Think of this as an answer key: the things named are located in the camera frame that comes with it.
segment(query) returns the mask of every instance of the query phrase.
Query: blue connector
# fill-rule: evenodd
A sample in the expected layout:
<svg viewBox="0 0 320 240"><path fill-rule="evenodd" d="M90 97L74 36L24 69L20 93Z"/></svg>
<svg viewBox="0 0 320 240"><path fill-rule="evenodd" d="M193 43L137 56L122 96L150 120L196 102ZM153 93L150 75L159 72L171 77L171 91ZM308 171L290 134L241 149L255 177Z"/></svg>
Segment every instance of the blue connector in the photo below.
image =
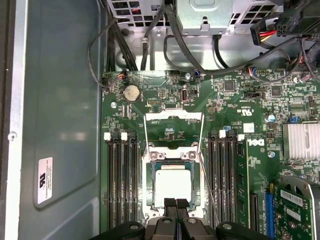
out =
<svg viewBox="0 0 320 240"><path fill-rule="evenodd" d="M266 215L266 234L275 238L275 220L274 220L274 196L270 192L265 193L265 215Z"/></svg>
<svg viewBox="0 0 320 240"><path fill-rule="evenodd" d="M295 124L295 123L297 123L297 122L299 122L299 117L297 117L297 116L291 117L290 123Z"/></svg>

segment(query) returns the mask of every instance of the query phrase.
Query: black cable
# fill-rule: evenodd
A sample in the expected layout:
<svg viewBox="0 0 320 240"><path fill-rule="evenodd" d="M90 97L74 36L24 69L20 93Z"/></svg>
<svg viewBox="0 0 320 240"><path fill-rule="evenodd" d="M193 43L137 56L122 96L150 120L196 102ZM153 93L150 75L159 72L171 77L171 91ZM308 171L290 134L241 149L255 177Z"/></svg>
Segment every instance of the black cable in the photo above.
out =
<svg viewBox="0 0 320 240"><path fill-rule="evenodd" d="M108 19L108 23L112 21L113 15L110 10L110 6L106 5L106 15ZM115 34L113 31L113 26L107 32L107 42L106 42L106 71L107 72L114 72L116 71L116 51L115 51Z"/></svg>
<svg viewBox="0 0 320 240"><path fill-rule="evenodd" d="M164 55L164 59L166 60L166 62L169 64L169 66L171 66L173 69L175 70L179 70L180 72L185 72L185 73L192 73L194 71L194 69L187 69L187 68L183 68L180 66L175 65L169 58L167 55L167 50L168 50L168 39L173 39L175 36L173 35L168 35L164 38L163 41L163 55Z"/></svg>
<svg viewBox="0 0 320 240"><path fill-rule="evenodd" d="M266 57L270 56L271 54L278 51L279 49L282 49L285 46L293 44L297 41L297 38L295 38L295 37L291 38L291 39L279 44L278 46L274 47L273 49L261 54L260 56L254 58L252 60L249 60L247 62L241 63L239 65L236 65L236 66L233 66L233 67L230 67L227 69L205 70L198 63L198 61L194 58L194 56L191 54L185 41L183 40L182 35L181 35L179 28L178 28L178 25L177 25L177 21L176 21L174 12L173 12L172 7L170 5L165 6L165 13L166 13L168 20L170 22L170 27L173 32L173 35L174 35L182 53L183 53L183 55L195 66L195 68L197 68L202 74L206 74L206 75L224 75L224 74L228 74L230 72L236 71L236 70L244 69L245 67L251 66L251 65L261 61L262 59L265 59Z"/></svg>
<svg viewBox="0 0 320 240"><path fill-rule="evenodd" d="M275 46L273 46L273 45L271 45L271 44L269 44L269 43L267 43L265 41L261 42L260 47L262 47L264 49L268 49L268 50L271 50L271 49L275 48ZM286 62L288 62L288 63L291 62L291 58L290 58L289 54L285 50L279 49L278 52L280 52L284 56Z"/></svg>
<svg viewBox="0 0 320 240"><path fill-rule="evenodd" d="M303 60L304 60L304 63L306 65L306 67L308 68L312 78L314 80L317 80L317 81L320 81L319 78L317 78L317 76L315 75L314 71L312 70L311 66L310 66L310 63L309 63L309 59L307 57L307 54L306 54L306 50L305 50L305 39L300 39L300 47L301 47L301 51L302 51L302 56L303 56Z"/></svg>
<svg viewBox="0 0 320 240"><path fill-rule="evenodd" d="M301 56L302 56L302 51L299 52L297 59L300 59ZM274 81L264 80L264 79L261 79L261 78L259 78L259 77L257 77L257 76L254 76L254 75L251 76L251 77L252 77L253 79L255 79L255 80L258 80L258 81L264 82L264 83L268 83L268 84L271 84L271 83L281 83L283 80L286 80L287 78L289 78L289 77L297 70L298 66L299 66L299 61L297 60L297 61L295 61L292 69L288 72L287 75L285 75L285 76L283 76L283 77L281 77L281 78L279 78L279 79L277 79L277 80L274 80Z"/></svg>
<svg viewBox="0 0 320 240"><path fill-rule="evenodd" d="M92 61L91 61L91 47L92 47L92 45L95 43L95 41L96 41L97 39L99 39L103 34L105 34L106 31L107 31L113 24L115 24L116 22L117 22L117 19L114 18L107 26L105 26L104 28L101 29L101 31L98 33L98 35L95 36L94 39L89 43L88 49L87 49L87 53L86 53L91 75L92 75L94 81L95 81L99 86L101 86L102 88L108 88L109 85L103 85L103 84L98 80L97 75L95 74L94 68L93 68L93 66L92 66Z"/></svg>
<svg viewBox="0 0 320 240"><path fill-rule="evenodd" d="M110 7L107 7L106 11L107 11L108 16L110 16L111 18L114 17L113 13L111 12ZM111 27L111 32L115 36L115 39L116 39L116 41L119 45L119 48L121 50L121 53L123 55L123 59L125 61L127 68L129 69L129 71L138 71L138 67L136 65L135 58L134 58L124 36L121 33L121 30L120 30L118 24L114 24Z"/></svg>
<svg viewBox="0 0 320 240"><path fill-rule="evenodd" d="M122 52L124 60L126 60L126 58L129 59L129 65L128 65L128 62L126 61L126 64L128 65L128 69L130 71L138 71L138 67L137 67L135 58L134 58L124 36L121 33L121 30L120 30L120 27L118 26L118 24L114 25L113 31L115 32L115 38L118 42L118 45L120 47L120 50Z"/></svg>
<svg viewBox="0 0 320 240"><path fill-rule="evenodd" d="M212 39L214 41L214 52L215 52L216 58L225 69L228 69L229 66L226 64L226 62L223 60L222 56L220 55L219 40L221 39L221 35L213 35Z"/></svg>
<svg viewBox="0 0 320 240"><path fill-rule="evenodd" d="M153 19L153 21L151 22L149 27L146 29L146 31L144 33L144 38L149 37L152 29L154 29L154 27L157 25L157 23L160 21L161 17L163 16L164 10L165 10L165 6L162 6L159 9L157 15L155 16L155 18ZM141 67L140 67L141 71L146 70L147 58L148 58L148 46L149 46L149 44L147 42L144 42L142 44L142 61L141 61Z"/></svg>
<svg viewBox="0 0 320 240"><path fill-rule="evenodd" d="M316 54L318 50L320 49L320 41L316 41L310 48L309 50L306 51L306 56L308 57L309 61L316 62Z"/></svg>

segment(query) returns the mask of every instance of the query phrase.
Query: dell logo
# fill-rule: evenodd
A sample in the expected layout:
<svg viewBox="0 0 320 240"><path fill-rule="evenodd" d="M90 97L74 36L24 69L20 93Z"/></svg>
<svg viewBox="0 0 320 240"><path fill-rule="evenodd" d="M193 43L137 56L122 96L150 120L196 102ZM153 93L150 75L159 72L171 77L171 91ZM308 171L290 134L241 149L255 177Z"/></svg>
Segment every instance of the dell logo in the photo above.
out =
<svg viewBox="0 0 320 240"><path fill-rule="evenodd" d="M264 139L247 139L249 146L264 146L265 140Z"/></svg>

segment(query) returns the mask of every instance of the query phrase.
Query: screw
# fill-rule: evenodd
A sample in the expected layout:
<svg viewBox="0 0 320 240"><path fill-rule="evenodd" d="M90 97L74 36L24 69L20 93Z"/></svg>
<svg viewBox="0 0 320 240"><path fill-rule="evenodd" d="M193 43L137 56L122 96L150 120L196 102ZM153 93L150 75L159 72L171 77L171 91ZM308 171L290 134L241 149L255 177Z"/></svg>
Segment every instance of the screw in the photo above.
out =
<svg viewBox="0 0 320 240"><path fill-rule="evenodd" d="M195 159L196 158L196 154L194 152L189 152L188 156L189 156L189 159Z"/></svg>
<svg viewBox="0 0 320 240"><path fill-rule="evenodd" d="M269 158L272 159L272 158L274 158L275 156L276 156L276 153L275 153L274 151L269 151L269 152L268 152L268 157L269 157Z"/></svg>
<svg viewBox="0 0 320 240"><path fill-rule="evenodd" d="M191 74L187 72L187 73L184 75L184 79L185 79L185 80L190 80L190 79L191 79Z"/></svg>
<svg viewBox="0 0 320 240"><path fill-rule="evenodd" d="M9 132L9 134L8 134L8 140L12 142L12 141L15 140L15 138L16 138L17 136L18 136L18 135L17 135L16 132L14 132L14 131Z"/></svg>
<svg viewBox="0 0 320 240"><path fill-rule="evenodd" d="M230 224L223 224L222 227L227 230L232 229L232 226Z"/></svg>
<svg viewBox="0 0 320 240"><path fill-rule="evenodd" d="M190 223L190 224L195 224L196 222L197 222L197 220L195 220L194 218L188 219L188 223Z"/></svg>
<svg viewBox="0 0 320 240"><path fill-rule="evenodd" d="M111 103L111 107L112 107L113 109L115 109L115 108L117 107L117 103L116 103L115 101L113 101L113 102Z"/></svg>
<svg viewBox="0 0 320 240"><path fill-rule="evenodd" d="M158 156L158 154L157 154L156 152L151 152L151 153L150 153L150 158L151 158L152 160L157 159L157 156Z"/></svg>
<svg viewBox="0 0 320 240"><path fill-rule="evenodd" d="M142 43L148 43L148 38L147 37L143 37L143 38L141 38L141 42Z"/></svg>
<svg viewBox="0 0 320 240"><path fill-rule="evenodd" d="M123 35L123 36L125 36L125 37L126 37L126 36L128 36L128 35L129 35L129 33L130 33L130 32L129 32L129 30L128 30L128 29L124 28L124 29L122 29L122 30L121 30L121 33L122 33L122 35Z"/></svg>

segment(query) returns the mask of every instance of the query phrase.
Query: dimm slot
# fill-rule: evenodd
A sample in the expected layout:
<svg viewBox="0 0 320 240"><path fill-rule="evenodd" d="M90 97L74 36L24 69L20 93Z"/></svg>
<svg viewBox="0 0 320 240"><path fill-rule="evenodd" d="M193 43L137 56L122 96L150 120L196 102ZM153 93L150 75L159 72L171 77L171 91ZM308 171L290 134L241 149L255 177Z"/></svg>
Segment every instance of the dimm slot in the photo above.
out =
<svg viewBox="0 0 320 240"><path fill-rule="evenodd" d="M134 221L138 214L137 164L138 145L136 138L128 141L111 139L108 150L108 228Z"/></svg>
<svg viewBox="0 0 320 240"><path fill-rule="evenodd" d="M236 221L236 142L230 136L219 139L217 135L209 136L208 167L212 194L215 200L217 218L220 222ZM213 227L217 223L213 218L210 204L210 220Z"/></svg>
<svg viewBox="0 0 320 240"><path fill-rule="evenodd" d="M132 174L132 213L133 213L133 220L136 220L138 218L138 144L135 139L132 140L131 143L131 149L132 149L132 162L133 162L133 174Z"/></svg>

